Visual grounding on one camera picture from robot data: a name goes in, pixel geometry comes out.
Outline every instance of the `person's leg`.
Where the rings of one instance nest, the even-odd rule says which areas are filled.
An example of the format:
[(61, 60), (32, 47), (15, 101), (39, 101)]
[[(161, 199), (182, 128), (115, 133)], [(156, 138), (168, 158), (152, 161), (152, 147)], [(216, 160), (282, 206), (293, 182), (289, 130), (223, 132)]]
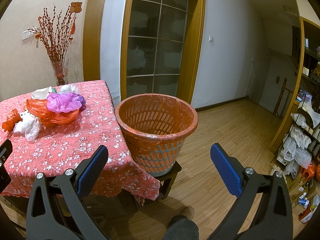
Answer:
[(179, 215), (174, 216), (162, 240), (199, 240), (199, 229), (191, 220), (193, 215), (194, 209), (186, 207)]

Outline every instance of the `basket rim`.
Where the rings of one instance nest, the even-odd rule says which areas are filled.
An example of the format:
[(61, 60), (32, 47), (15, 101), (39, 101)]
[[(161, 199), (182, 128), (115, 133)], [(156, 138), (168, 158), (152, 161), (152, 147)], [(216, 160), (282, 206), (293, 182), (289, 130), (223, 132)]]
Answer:
[[(145, 95), (165, 96), (165, 97), (168, 97), (168, 98), (173, 98), (173, 99), (185, 104), (193, 112), (193, 120), (192, 120), (191, 125), (188, 128), (186, 128), (185, 130), (182, 130), (180, 132), (162, 134), (162, 135), (153, 134), (153, 133), (145, 133), (145, 132), (141, 132), (141, 131), (139, 131), (139, 130), (137, 130), (135, 128), (130, 127), (124, 121), (122, 121), (122, 119), (120, 118), (119, 109), (126, 101), (128, 101), (128, 100), (130, 100), (132, 98), (135, 98), (135, 97), (141, 97), (141, 96), (145, 96)], [(153, 142), (153, 143), (157, 143), (157, 144), (159, 142), (161, 142), (161, 143), (169, 143), (169, 142), (175, 142), (175, 141), (184, 139), (187, 136), (189, 136), (190, 134), (192, 134), (196, 130), (197, 126), (198, 126), (198, 114), (197, 114), (196, 110), (190, 104), (188, 104), (186, 101), (184, 101), (184, 100), (182, 100), (180, 98), (169, 96), (169, 95), (165, 95), (165, 94), (145, 93), (145, 94), (138, 94), (138, 95), (134, 95), (134, 96), (128, 97), (125, 100), (121, 101), (117, 105), (117, 107), (115, 109), (115, 115), (116, 115), (116, 119), (117, 119), (120, 127), (122, 129), (124, 129), (126, 133), (128, 133), (130, 135), (133, 135), (133, 137), (136, 138), (136, 139), (140, 139), (140, 140), (143, 140), (143, 141), (145, 141), (147, 139), (148, 142)]]

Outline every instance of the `stool leg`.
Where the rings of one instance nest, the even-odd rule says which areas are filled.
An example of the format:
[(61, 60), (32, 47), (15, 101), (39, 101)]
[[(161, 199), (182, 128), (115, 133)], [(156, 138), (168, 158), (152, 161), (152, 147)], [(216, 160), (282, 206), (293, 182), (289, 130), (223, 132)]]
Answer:
[(167, 196), (168, 196), (168, 194), (169, 194), (169, 192), (171, 190), (171, 187), (172, 187), (176, 177), (177, 177), (177, 173), (174, 174), (171, 178), (166, 179), (163, 182), (163, 186), (162, 186), (162, 192), (163, 192), (163, 195), (164, 195), (163, 199), (167, 198)]

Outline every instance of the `red tassel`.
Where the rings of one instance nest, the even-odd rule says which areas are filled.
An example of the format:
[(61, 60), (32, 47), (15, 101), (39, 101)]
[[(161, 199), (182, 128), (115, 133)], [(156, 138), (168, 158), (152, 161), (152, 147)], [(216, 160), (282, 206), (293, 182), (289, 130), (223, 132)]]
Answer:
[(75, 34), (75, 31), (76, 31), (76, 22), (74, 21), (73, 24), (72, 24), (72, 26), (71, 26), (70, 35)]

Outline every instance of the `shoe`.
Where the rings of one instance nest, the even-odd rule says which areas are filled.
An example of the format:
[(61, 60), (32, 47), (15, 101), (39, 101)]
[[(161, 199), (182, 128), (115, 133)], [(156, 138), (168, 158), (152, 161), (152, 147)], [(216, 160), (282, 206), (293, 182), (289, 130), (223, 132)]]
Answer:
[(189, 220), (192, 220), (195, 215), (195, 210), (193, 207), (185, 207), (179, 215), (186, 216)]

